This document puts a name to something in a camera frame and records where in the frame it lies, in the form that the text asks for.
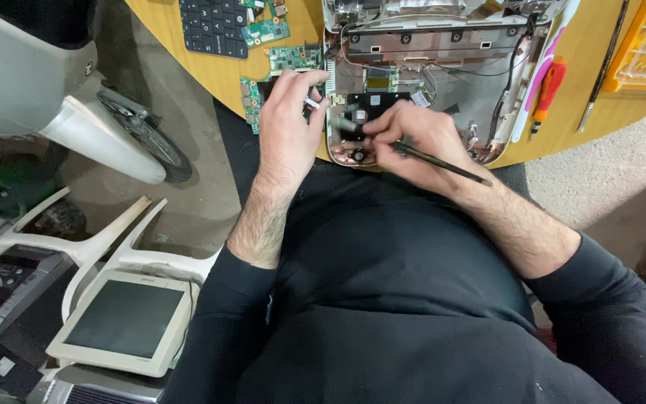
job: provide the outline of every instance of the black keyboard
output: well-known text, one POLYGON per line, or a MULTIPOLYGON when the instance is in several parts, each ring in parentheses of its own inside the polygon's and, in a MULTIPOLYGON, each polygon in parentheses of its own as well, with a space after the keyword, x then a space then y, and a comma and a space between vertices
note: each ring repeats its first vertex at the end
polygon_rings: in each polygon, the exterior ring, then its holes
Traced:
POLYGON ((179 0, 186 49, 247 59, 246 6, 238 0, 179 0))

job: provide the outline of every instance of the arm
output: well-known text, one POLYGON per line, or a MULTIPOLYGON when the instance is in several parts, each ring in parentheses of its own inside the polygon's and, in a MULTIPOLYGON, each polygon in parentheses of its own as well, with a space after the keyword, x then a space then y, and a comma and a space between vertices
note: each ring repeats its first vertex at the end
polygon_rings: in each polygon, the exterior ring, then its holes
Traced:
POLYGON ((265 103, 258 174, 203 283, 163 403, 232 403, 241 374, 261 352, 286 213, 313 165, 327 108, 321 101, 309 125, 301 114, 303 100, 310 86, 327 78, 321 70, 286 70, 265 103))
POLYGON ((449 116, 399 102, 364 131, 372 134, 380 165, 475 218, 544 304, 562 360, 623 402, 646 402, 646 285, 632 271, 473 163, 449 116), (489 178, 493 187, 401 157, 388 144, 403 134, 419 150, 489 178))

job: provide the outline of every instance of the round wooden table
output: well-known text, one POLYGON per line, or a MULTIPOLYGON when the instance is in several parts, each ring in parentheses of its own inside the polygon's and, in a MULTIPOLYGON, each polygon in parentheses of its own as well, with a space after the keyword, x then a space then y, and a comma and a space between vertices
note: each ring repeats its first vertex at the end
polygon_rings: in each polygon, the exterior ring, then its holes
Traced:
MULTIPOLYGON (((620 41, 633 21, 642 0, 631 0, 620 41)), ((243 116, 239 78, 254 80, 268 75, 268 58, 264 46, 250 51, 247 60, 189 52, 184 47, 179 6, 176 0, 126 0, 176 60, 224 105, 243 116)), ((556 55, 568 62, 568 72, 550 109, 548 119, 531 143, 528 128, 517 143, 510 143, 500 159, 489 168, 534 160, 603 137, 646 116, 646 94, 601 93, 584 133, 577 126, 605 56, 615 27, 621 1, 583 0, 565 30, 556 55)), ((320 0, 288 0, 288 23, 291 36, 271 42, 270 46, 297 46, 320 42, 323 11, 320 0)), ((318 157, 329 160, 324 142, 318 157)))

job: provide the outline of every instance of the white monitor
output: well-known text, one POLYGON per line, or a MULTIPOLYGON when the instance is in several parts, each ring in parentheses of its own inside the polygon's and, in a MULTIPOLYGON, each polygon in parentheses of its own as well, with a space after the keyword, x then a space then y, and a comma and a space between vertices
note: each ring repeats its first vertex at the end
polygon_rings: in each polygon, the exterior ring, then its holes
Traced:
POLYGON ((104 271, 47 348, 60 359, 161 377, 184 338, 193 282, 104 271))

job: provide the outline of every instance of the monitor screen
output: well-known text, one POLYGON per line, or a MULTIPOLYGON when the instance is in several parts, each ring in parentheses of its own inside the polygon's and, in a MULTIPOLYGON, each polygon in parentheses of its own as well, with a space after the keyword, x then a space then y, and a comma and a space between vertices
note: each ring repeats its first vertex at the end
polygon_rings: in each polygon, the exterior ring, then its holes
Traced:
POLYGON ((108 280, 64 344, 151 359, 184 292, 108 280))

